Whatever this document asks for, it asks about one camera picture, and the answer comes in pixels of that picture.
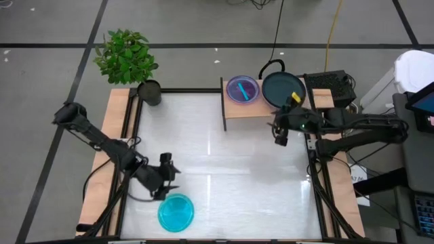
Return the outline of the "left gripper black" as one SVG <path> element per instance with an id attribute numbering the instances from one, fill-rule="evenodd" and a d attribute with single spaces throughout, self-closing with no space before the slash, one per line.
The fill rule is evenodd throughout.
<path id="1" fill-rule="evenodd" d="M 159 167 L 142 165 L 137 169 L 137 180 L 143 187 L 153 192 L 154 201 L 164 201 L 168 193 L 164 190 L 164 182 L 170 180 L 170 167 L 160 165 Z M 179 186 L 169 186 L 168 190 L 179 188 Z"/>

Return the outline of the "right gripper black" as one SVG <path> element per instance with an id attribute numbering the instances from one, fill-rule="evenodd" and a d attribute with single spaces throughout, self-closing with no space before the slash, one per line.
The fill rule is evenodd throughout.
<path id="1" fill-rule="evenodd" d="M 316 134 L 322 126 L 322 117 L 301 105 L 301 97 L 293 91 L 291 97 L 285 101 L 285 105 L 273 112 L 275 117 L 271 127 L 279 133 L 283 130 L 294 130 Z"/>

